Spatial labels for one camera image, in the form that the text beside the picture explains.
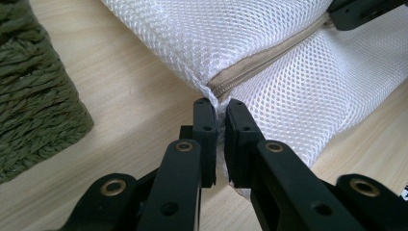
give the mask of green woven basket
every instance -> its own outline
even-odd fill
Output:
[[[80,140],[93,121],[28,0],[0,2],[0,183]]]

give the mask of woven basket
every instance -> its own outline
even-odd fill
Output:
[[[0,183],[81,139],[93,121],[28,0],[0,2]]]

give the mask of wood grain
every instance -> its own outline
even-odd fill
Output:
[[[1,230],[61,227],[90,184],[112,172],[156,168],[198,93],[179,81],[99,0],[32,0],[38,20],[95,126],[80,142],[0,186]],[[396,193],[408,181],[408,83],[357,127],[332,140],[313,171],[373,177]],[[218,173],[203,190],[201,230],[260,230],[251,204]]]

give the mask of dark green woven object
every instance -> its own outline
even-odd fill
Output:
[[[93,121],[28,0],[0,2],[0,183],[80,140]]]

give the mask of light wood surface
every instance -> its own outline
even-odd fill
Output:
[[[0,186],[0,230],[60,228],[80,196],[112,172],[156,168],[200,95],[178,80],[99,0],[32,0],[95,126],[77,144]],[[334,183],[366,174],[400,193],[408,181],[408,82],[334,138],[312,170]],[[251,204],[218,173],[203,190],[201,230],[260,230]]]

